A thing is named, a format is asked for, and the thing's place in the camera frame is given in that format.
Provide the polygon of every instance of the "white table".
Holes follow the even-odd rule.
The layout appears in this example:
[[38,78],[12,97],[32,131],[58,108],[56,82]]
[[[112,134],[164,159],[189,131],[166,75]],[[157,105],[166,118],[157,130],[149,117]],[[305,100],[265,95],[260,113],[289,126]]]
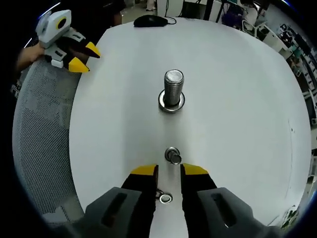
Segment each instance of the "white table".
[[[210,21],[177,19],[163,28],[128,23],[106,31],[89,59],[71,113],[69,150],[83,209],[140,165],[159,165],[151,237],[187,237],[180,168],[164,158],[178,148],[184,163],[208,170],[265,225],[276,224],[303,195],[310,165],[307,109],[282,56],[254,37]],[[183,71],[186,102],[159,109],[170,69]]]

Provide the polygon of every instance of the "gray mesh chair back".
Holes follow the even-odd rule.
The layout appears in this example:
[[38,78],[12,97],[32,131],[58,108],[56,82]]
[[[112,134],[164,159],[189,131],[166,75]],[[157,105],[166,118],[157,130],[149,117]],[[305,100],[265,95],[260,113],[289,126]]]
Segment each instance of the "gray mesh chair back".
[[44,59],[29,69],[13,120],[14,163],[25,189],[53,226],[83,216],[69,160],[69,122],[81,74]]

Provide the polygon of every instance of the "round table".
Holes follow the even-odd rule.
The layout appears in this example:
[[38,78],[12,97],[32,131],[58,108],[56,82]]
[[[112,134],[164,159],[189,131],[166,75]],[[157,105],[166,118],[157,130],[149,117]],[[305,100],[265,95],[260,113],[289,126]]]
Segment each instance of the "round table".
[[[158,187],[173,195],[157,203],[151,237],[187,237],[180,167],[201,166],[218,187],[248,203],[255,218],[276,224],[303,195],[311,153],[308,113],[286,61],[269,46],[209,21],[106,31],[100,59],[89,59],[74,99],[69,132],[73,180],[87,205],[121,187],[141,165],[159,165]],[[184,107],[159,109],[164,74],[184,73]]]

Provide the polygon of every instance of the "black computer mouse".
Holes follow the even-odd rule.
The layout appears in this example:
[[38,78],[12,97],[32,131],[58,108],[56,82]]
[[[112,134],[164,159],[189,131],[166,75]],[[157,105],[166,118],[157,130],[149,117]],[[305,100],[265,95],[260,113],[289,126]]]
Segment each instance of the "black computer mouse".
[[140,16],[134,21],[135,27],[157,27],[157,26],[166,26],[168,23],[167,19],[154,16],[154,15],[144,15]]

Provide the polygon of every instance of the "metal washer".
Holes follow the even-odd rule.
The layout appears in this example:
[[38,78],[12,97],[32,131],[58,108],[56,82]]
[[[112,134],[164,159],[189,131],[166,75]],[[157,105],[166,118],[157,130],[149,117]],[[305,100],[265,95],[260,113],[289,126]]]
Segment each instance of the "metal washer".
[[175,106],[167,107],[167,106],[165,106],[165,103],[164,103],[164,95],[165,95],[165,90],[161,91],[161,93],[158,96],[158,105],[159,105],[159,108],[161,108],[163,111],[165,111],[167,113],[177,112],[185,104],[185,96],[183,93],[181,93],[179,103]]
[[163,193],[163,194],[161,194],[161,195],[159,196],[159,201],[160,201],[160,203],[162,203],[162,204],[168,204],[168,203],[172,202],[172,201],[173,201],[172,194],[169,194],[169,193]]

